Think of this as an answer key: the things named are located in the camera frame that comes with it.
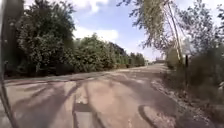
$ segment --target sky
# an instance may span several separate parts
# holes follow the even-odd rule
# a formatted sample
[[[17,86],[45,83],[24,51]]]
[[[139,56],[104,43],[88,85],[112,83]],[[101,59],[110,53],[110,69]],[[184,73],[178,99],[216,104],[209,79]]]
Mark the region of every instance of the sky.
[[[31,5],[34,0],[25,0],[25,7]],[[74,36],[82,38],[91,36],[94,32],[106,41],[112,41],[123,47],[128,53],[140,52],[148,60],[155,60],[160,53],[153,48],[142,49],[141,42],[146,39],[144,30],[132,26],[133,18],[129,17],[131,6],[120,6],[116,4],[122,0],[67,0],[72,3],[76,12],[72,15],[76,31]],[[211,9],[214,22],[220,21],[216,18],[218,4],[224,4],[224,0],[202,0]],[[174,0],[180,9],[187,9],[193,5],[194,0]]]

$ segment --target roadside vegetation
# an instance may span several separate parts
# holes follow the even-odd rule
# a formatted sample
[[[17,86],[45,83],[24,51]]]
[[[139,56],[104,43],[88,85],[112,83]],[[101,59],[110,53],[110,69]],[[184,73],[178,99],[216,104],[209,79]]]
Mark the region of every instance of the roadside vegetation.
[[[20,1],[5,11],[3,60],[6,77],[33,77],[105,71],[145,65],[140,53],[127,52],[96,34],[75,38],[71,4],[35,0],[28,9]]]
[[[202,0],[186,10],[171,0],[123,0],[118,6],[131,2],[135,9],[130,16],[137,19],[133,25],[148,35],[143,45],[166,55],[171,70],[164,75],[164,84],[213,121],[224,123],[224,84],[220,85],[224,81],[224,7],[217,6],[219,25]]]

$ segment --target tree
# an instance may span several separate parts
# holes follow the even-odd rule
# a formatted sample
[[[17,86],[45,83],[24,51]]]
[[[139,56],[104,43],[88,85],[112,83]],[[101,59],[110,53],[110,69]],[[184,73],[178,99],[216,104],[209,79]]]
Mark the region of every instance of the tree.
[[[190,43],[193,45],[195,52],[207,51],[216,46],[216,31],[212,16],[202,0],[194,2],[194,7],[189,7],[186,11],[180,11],[179,15],[182,19],[181,27],[190,35]]]
[[[71,4],[50,4],[46,0],[35,0],[35,4],[24,11],[17,24],[18,45],[24,52],[28,69],[36,73],[61,64],[63,51],[72,41],[75,29]]]
[[[130,16],[137,19],[133,25],[139,26],[139,29],[145,29],[148,35],[143,46],[153,46],[162,52],[174,46],[182,62],[178,22],[172,12],[172,10],[177,10],[177,6],[170,0],[123,0],[118,6],[122,3],[129,5],[131,2],[134,3],[135,9],[132,10]],[[169,44],[170,39],[175,40],[175,45]]]

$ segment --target white cloud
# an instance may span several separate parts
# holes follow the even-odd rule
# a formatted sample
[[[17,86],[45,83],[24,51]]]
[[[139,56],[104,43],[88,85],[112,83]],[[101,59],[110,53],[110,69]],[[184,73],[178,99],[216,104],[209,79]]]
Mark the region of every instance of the white cloud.
[[[91,11],[95,13],[99,11],[98,4],[107,5],[109,0],[72,0],[72,2],[77,6],[78,9],[91,7]]]
[[[59,2],[61,0],[48,0],[48,1]],[[99,4],[107,5],[109,3],[109,0],[66,0],[66,1],[69,3],[72,3],[72,5],[75,6],[76,10],[86,9],[90,7],[91,13],[96,13],[100,10]],[[28,8],[28,6],[32,5],[33,3],[34,3],[34,0],[25,0],[25,8]]]
[[[73,32],[74,36],[76,38],[83,38],[83,37],[90,37],[93,35],[93,33],[96,33],[99,39],[105,40],[105,41],[111,41],[115,42],[116,39],[118,39],[118,32],[116,30],[104,30],[104,29],[98,29],[98,30],[91,30],[84,27],[76,27],[76,31]]]

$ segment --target cracked asphalt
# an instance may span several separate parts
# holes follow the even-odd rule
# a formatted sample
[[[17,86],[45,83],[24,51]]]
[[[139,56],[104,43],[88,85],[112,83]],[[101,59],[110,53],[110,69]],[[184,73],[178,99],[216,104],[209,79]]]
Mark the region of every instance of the cracked asphalt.
[[[156,64],[5,83],[20,128],[215,128],[155,89],[166,70]],[[0,128],[10,128],[1,105]]]

